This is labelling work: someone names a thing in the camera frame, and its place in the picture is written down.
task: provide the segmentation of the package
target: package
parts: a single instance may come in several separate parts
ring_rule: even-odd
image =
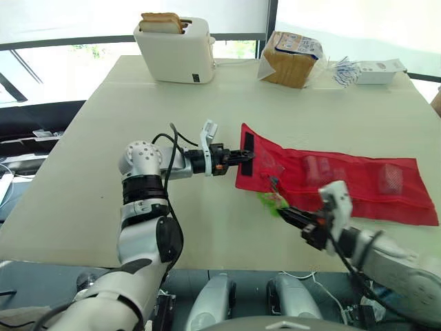
[[[388,61],[361,61],[358,62],[360,74],[357,84],[389,84],[396,72],[405,71],[399,59]]]
[[[413,225],[438,225],[435,206],[422,182],[415,159],[373,159],[337,152],[282,148],[242,125],[240,148],[255,157],[239,165],[236,187],[257,192],[277,190],[290,205],[317,211],[318,189],[345,181],[353,217]]]
[[[317,40],[274,31],[262,52],[258,79],[303,88],[314,64],[322,57],[322,46]]]

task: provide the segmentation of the wire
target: wire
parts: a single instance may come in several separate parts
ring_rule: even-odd
[[[167,198],[168,198],[168,181],[169,181],[170,175],[172,173],[174,157],[176,156],[176,149],[178,147],[178,130],[176,129],[176,127],[174,126],[173,123],[170,123],[170,127],[172,128],[172,130],[174,132],[174,139],[173,139],[172,156],[170,157],[170,163],[168,165],[168,169],[167,169],[167,172],[165,173],[165,178],[164,178],[164,191],[167,195]]]
[[[343,323],[344,323],[345,325],[347,325],[347,317],[346,317],[346,313],[345,313],[345,311],[343,310],[342,304],[339,302],[339,300],[337,300],[337,298],[335,298],[335,296],[332,295],[332,294],[330,293],[330,291],[328,291],[328,289],[327,289],[322,283],[320,283],[319,281],[316,280],[315,272],[312,273],[312,280],[314,281],[315,284],[319,285],[319,286],[320,286],[320,287],[326,292],[326,294],[328,294],[328,295],[331,297],[331,299],[333,299],[333,300],[337,303],[338,308],[340,309],[340,314],[341,314],[341,316],[342,316]]]
[[[340,257],[340,260],[342,260],[342,262],[345,265],[345,267],[351,273],[351,276],[357,281],[357,283],[360,286],[360,288],[362,288],[365,291],[365,293],[366,293],[365,296],[368,297],[369,299],[373,299],[373,300],[377,301],[380,305],[382,305],[384,308],[386,308],[390,312],[394,313],[398,317],[402,317],[403,319],[405,319],[406,321],[408,321],[410,323],[414,323],[414,324],[417,324],[417,325],[421,325],[421,326],[427,327],[428,325],[424,324],[423,322],[421,322],[421,321],[419,321],[417,319],[414,319],[413,317],[410,317],[409,315],[404,314],[404,313],[396,310],[394,307],[392,307],[387,302],[385,302],[383,299],[381,299],[369,286],[367,286],[365,284],[365,282],[363,281],[361,276],[354,270],[354,268],[348,262],[348,260],[346,260],[343,251],[341,250],[340,246],[337,244],[336,240],[332,236],[331,230],[329,229],[330,220],[328,218],[329,217],[327,215],[325,215],[325,220],[326,220],[325,224],[326,224],[327,236],[328,236],[329,240],[331,241],[332,246],[334,247],[335,251],[337,252],[337,255]]]
[[[311,272],[310,274],[308,274],[307,276],[304,276],[304,277],[299,277],[299,276],[294,276],[293,274],[289,274],[288,272],[286,272],[286,271],[281,271],[280,272],[281,274],[286,274],[286,275],[288,275],[288,276],[291,276],[291,277],[293,277],[293,278],[296,278],[296,279],[299,279],[299,280],[304,280],[304,279],[308,279],[308,278],[311,278],[311,277],[313,277],[317,272],[316,271],[313,271],[313,272]]]
[[[14,177],[14,173],[13,173],[13,172],[11,171],[11,169],[9,169],[6,165],[0,163],[0,166],[2,166],[3,168],[5,168],[5,169],[11,174],[11,176]],[[7,203],[9,202],[9,200],[11,199],[11,197],[12,197],[13,194],[14,194],[14,181],[11,181],[11,191],[10,191],[10,194],[9,194],[9,196],[3,201],[3,203],[0,205],[0,209],[2,209],[2,207],[3,207],[5,204],[7,204]]]
[[[187,143],[189,143],[190,145],[193,145],[194,147],[198,147],[198,144],[197,144],[197,143],[194,143],[193,141],[191,141],[191,140],[185,138],[180,132],[178,132],[178,136],[179,136],[180,138],[182,138],[182,140],[184,140],[184,141],[186,141]]]
[[[197,143],[194,143],[193,141],[191,141],[191,140],[185,138],[180,132],[178,132],[178,136],[179,136],[182,140],[184,140],[185,142],[189,143],[190,145],[193,145],[193,146],[195,146],[195,147],[198,147],[198,144],[197,144]],[[157,135],[153,138],[152,143],[156,143],[156,141],[157,141],[158,138],[160,138],[160,137],[167,138],[167,139],[170,140],[171,142],[174,141],[173,138],[171,138],[171,136],[169,136],[168,134],[166,134],[166,133],[160,133],[160,134],[157,134]]]
[[[30,324],[33,324],[33,323],[35,323],[35,321],[29,321],[29,322],[26,322],[26,323],[23,323],[23,324],[16,324],[16,325],[13,325],[13,324],[7,324],[7,323],[5,323],[5,322],[0,321],[0,325],[1,325],[1,326],[4,326],[5,328],[10,328],[10,329],[18,329],[18,328],[22,328],[23,326],[27,326],[27,325],[30,325]]]
[[[50,319],[58,315],[60,312],[64,312],[73,303],[74,302],[65,303],[64,305],[60,305],[49,312],[46,312],[37,322],[35,322],[30,331],[40,331],[42,328],[44,328],[44,324],[46,324]]]
[[[378,321],[376,324],[390,324],[390,323],[409,323],[405,319],[385,319],[384,321]]]
[[[234,62],[216,62],[216,67],[223,67],[223,66],[234,66],[238,64],[245,64],[250,61],[255,61],[256,59],[243,59],[242,61],[234,61]]]
[[[165,193],[165,198],[167,199],[168,202],[168,206],[170,207],[170,214],[172,214],[172,217],[176,220],[178,227],[179,227],[179,233],[181,236],[181,243],[182,246],[184,246],[184,235],[183,235],[183,231],[182,231],[182,227],[178,221],[178,217],[176,216],[172,203],[170,202],[170,199],[168,197],[168,181],[170,179],[170,174],[172,173],[172,167],[173,167],[173,162],[174,162],[174,157],[176,156],[176,149],[178,147],[178,130],[176,129],[176,127],[174,126],[173,123],[170,123],[170,127],[173,130],[174,133],[174,138],[173,138],[173,149],[172,149],[172,156],[170,157],[170,163],[168,165],[167,168],[167,172],[165,173],[165,178],[164,178],[164,193]],[[175,258],[174,262],[169,264],[169,269],[173,268],[173,265],[178,261],[179,257],[181,256],[182,250],[179,252],[179,255]]]
[[[378,237],[381,236],[383,234],[383,231],[377,231],[371,238],[371,240],[369,240],[369,242],[367,243],[365,249],[363,250],[360,260],[357,264],[357,269],[362,270],[363,267],[365,266],[365,262],[367,259],[367,255],[369,254],[369,252],[372,249],[372,246],[374,245],[374,243],[377,241]]]

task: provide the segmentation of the green object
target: green object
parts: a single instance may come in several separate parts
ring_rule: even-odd
[[[277,209],[288,208],[289,203],[280,194],[275,192],[257,194],[257,197],[262,201],[263,205],[269,208],[271,215],[278,217]]]

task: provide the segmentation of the white box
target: white box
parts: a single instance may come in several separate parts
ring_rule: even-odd
[[[361,61],[358,63],[360,76],[357,84],[389,84],[396,72],[405,71],[399,59],[388,61]]]
[[[181,17],[181,21],[191,22],[183,34],[142,32],[136,26],[133,35],[156,80],[208,83],[214,76],[215,39],[204,19]]]

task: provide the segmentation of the tabletop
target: tabletop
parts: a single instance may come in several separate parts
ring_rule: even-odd
[[[214,142],[231,149],[239,147],[246,123],[286,148],[415,157],[440,212],[440,119],[406,74],[388,86],[342,89],[319,79],[314,88],[296,90],[256,80],[257,60],[227,63],[217,67],[212,82],[192,85],[155,81],[142,57],[121,57],[2,226],[0,259],[119,265],[119,157],[133,140],[170,133],[169,122],[197,141],[211,119],[219,125]],[[336,257],[308,246],[298,229],[270,216],[255,192],[236,189],[235,177],[231,168],[225,176],[170,182],[185,236],[177,268],[344,270]],[[351,222],[441,257],[439,227]]]

